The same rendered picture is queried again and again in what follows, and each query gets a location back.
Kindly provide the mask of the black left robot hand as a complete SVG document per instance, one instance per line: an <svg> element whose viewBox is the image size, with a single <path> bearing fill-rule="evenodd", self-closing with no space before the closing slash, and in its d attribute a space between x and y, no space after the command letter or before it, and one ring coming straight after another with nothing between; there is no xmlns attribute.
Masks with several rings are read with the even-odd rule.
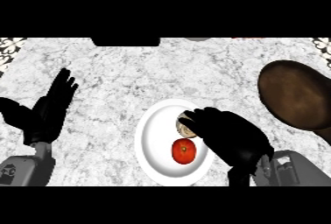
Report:
<svg viewBox="0 0 331 224"><path fill-rule="evenodd" d="M39 98L33 108L0 97L0 114L5 123L24 131L24 145L51 144L58 139L77 88L71 71L62 68L48 94Z"/></svg>

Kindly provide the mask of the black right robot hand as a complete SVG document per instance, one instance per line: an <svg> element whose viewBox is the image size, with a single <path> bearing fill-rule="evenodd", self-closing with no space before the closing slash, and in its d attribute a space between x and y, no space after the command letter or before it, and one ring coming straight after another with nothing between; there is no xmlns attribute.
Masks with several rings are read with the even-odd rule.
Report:
<svg viewBox="0 0 331 224"><path fill-rule="evenodd" d="M274 158L275 148L260 128L240 115L218 108L185 110L188 118L179 122L203 139L222 161L232 167L228 171L231 187L247 187L263 156Z"/></svg>

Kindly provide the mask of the red tomato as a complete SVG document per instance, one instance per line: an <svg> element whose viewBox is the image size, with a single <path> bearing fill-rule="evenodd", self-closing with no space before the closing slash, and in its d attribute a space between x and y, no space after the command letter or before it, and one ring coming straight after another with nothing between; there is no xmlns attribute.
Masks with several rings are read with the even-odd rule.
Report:
<svg viewBox="0 0 331 224"><path fill-rule="evenodd" d="M181 164L189 164L197 156L197 147L189 138L178 139L172 145L172 158Z"/></svg>

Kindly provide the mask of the white oval plate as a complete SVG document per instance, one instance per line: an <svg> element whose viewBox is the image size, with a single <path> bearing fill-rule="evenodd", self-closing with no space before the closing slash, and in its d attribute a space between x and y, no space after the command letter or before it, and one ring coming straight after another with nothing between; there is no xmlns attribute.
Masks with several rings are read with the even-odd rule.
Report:
<svg viewBox="0 0 331 224"><path fill-rule="evenodd" d="M192 139L197 156L189 164L179 164L172 157L172 145L182 135L176 121L185 110L198 106L182 99L155 103L139 120L135 151L139 165L150 178L163 186L191 186L210 170L215 153L200 137Z"/></svg>

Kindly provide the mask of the beige round vegetable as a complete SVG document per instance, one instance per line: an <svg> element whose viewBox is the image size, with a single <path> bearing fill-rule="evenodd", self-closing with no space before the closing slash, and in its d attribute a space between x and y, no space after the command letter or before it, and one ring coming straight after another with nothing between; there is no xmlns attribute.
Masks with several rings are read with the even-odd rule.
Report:
<svg viewBox="0 0 331 224"><path fill-rule="evenodd" d="M176 129L179 134L185 137L185 138L195 138L197 135L195 133L191 131L191 129L181 123L179 119L185 118L188 120L191 120L191 118L185 115L185 113L182 112L178 116L178 120L176 120Z"/></svg>

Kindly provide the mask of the black appliance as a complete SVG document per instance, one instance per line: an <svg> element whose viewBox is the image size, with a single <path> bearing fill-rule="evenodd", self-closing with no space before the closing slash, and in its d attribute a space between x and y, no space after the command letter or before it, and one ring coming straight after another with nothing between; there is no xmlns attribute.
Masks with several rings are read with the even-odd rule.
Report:
<svg viewBox="0 0 331 224"><path fill-rule="evenodd" d="M92 38L96 46L158 46L160 38Z"/></svg>

